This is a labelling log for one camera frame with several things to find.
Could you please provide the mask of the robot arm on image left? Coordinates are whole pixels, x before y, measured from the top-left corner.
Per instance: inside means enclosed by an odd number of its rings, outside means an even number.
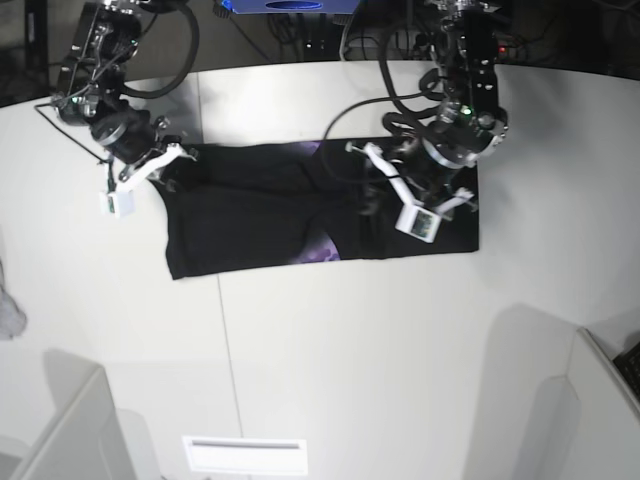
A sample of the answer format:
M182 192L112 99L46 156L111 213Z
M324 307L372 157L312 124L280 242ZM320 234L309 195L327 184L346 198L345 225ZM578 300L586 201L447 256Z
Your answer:
M168 84L151 91L126 85L126 64L151 29L142 25L140 11L155 17L178 13L189 33L181 68ZM34 110L108 172L115 161L123 163L122 182L138 173L147 177L146 168L154 173L190 152L180 137L161 133L167 125L164 116L153 118L130 101L159 99L177 89L194 65L199 40L198 21L186 1L89 1L50 100Z

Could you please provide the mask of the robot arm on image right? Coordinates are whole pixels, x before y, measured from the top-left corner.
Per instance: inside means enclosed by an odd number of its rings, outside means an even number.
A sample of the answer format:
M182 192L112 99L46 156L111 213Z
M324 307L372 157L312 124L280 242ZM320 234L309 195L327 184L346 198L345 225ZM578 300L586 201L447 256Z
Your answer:
M502 143L509 118L499 101L495 64L497 6L491 1L408 2L405 12L379 29L376 61L393 109L381 124L393 142L367 144L356 152L365 162L361 177L328 173L360 190L360 213L372 216L392 191L411 208L426 209L450 221L458 208L478 208L478 195L456 178L477 166ZM414 54L433 66L418 82L419 109L399 94L390 69L390 44L398 33L415 36Z

